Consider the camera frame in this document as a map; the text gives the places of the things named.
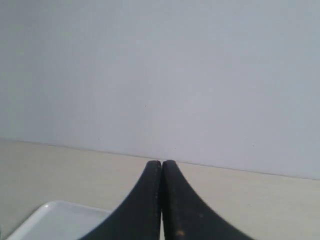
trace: white tray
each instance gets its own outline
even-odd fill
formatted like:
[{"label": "white tray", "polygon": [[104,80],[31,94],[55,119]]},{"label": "white tray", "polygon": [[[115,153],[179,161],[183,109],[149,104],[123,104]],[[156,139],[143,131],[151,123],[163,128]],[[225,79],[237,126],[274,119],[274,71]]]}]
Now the white tray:
[{"label": "white tray", "polygon": [[103,209],[50,201],[39,207],[7,240],[78,240],[109,215]]}]

